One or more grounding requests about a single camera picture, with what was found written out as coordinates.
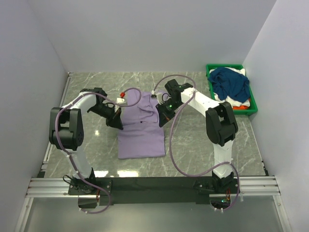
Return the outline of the purple t shirt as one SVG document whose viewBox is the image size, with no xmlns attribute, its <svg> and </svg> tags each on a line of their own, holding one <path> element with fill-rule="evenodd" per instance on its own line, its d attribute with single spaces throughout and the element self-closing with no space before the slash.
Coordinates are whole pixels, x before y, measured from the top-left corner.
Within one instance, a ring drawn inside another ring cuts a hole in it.
<svg viewBox="0 0 309 232">
<path fill-rule="evenodd" d="M 150 92 L 140 93 L 129 90 L 126 93 L 128 104 L 138 102 L 132 107 L 126 107 L 121 113 L 123 129 L 118 131 L 118 158 L 142 159 L 163 157 L 165 153 L 165 135 L 159 127 L 159 114 L 156 109 L 157 99 Z"/>
</svg>

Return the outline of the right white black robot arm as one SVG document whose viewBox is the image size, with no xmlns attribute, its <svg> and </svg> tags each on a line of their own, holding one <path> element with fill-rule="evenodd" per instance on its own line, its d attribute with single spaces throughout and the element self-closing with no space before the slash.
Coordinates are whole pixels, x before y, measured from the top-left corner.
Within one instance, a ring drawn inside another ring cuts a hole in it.
<svg viewBox="0 0 309 232">
<path fill-rule="evenodd" d="M 231 188 L 234 173 L 232 162 L 233 141 L 238 132 L 238 125 L 232 106 L 228 102 L 220 103 L 200 93 L 189 83 L 178 84 L 175 79 L 165 84 L 168 98 L 164 94 L 152 90 L 156 98 L 156 109 L 159 114 L 159 126 L 162 127 L 189 105 L 201 113 L 206 120 L 206 133 L 214 148 L 214 168 L 212 172 L 211 190 L 222 193 Z"/>
</svg>

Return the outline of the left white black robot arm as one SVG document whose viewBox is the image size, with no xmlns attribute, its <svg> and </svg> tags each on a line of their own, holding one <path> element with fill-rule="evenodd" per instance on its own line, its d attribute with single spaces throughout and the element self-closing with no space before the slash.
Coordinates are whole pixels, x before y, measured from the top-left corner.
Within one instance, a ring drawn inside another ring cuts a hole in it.
<svg viewBox="0 0 309 232">
<path fill-rule="evenodd" d="M 61 150 L 74 171 L 70 186 L 85 194 L 96 191 L 94 170 L 87 161 L 82 144 L 84 141 L 83 115 L 95 113 L 106 119 L 106 125 L 123 129 L 120 118 L 121 106 L 127 105 L 125 93 L 121 93 L 115 103 L 104 101 L 107 93 L 101 88 L 84 88 L 71 103 L 54 107 L 50 112 L 49 141 Z"/>
</svg>

